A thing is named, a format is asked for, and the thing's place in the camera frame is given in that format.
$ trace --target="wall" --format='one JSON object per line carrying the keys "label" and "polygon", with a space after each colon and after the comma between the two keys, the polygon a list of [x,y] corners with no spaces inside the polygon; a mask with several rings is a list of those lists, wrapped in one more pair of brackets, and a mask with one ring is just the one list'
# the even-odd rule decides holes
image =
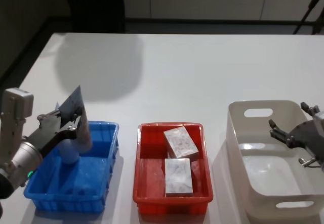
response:
{"label": "wall", "polygon": [[48,17],[52,0],[0,0],[0,77]]}

